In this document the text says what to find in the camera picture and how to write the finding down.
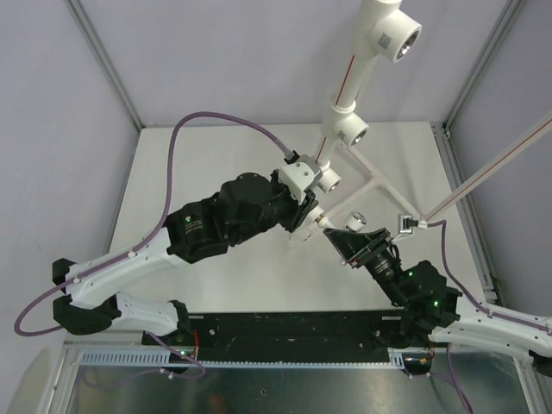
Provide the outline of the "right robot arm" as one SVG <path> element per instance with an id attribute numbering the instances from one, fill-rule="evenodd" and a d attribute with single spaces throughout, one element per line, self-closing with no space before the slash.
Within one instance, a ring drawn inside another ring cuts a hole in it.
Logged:
<path id="1" fill-rule="evenodd" d="M 429 261 L 404 269 L 387 229 L 358 233 L 325 229 L 324 235 L 352 268 L 364 268 L 400 310 L 398 336 L 409 346 L 448 342 L 528 361 L 551 375 L 551 319 L 484 304 Z"/>

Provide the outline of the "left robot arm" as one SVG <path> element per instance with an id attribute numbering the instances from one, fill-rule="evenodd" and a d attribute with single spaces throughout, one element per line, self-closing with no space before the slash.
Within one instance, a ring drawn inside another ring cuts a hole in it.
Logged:
<path id="1" fill-rule="evenodd" d="M 185 304 L 134 298 L 124 288 L 137 280 L 226 254 L 228 249 L 279 225 L 294 232 L 317 205 L 311 189 L 317 172 L 296 163 L 266 179 L 245 172 L 209 198 L 188 203 L 162 220 L 132 248 L 87 264 L 59 259 L 53 282 L 63 296 L 53 301 L 53 319 L 76 336 L 107 329 L 140 330 L 142 344 L 193 345 L 196 334 Z"/>

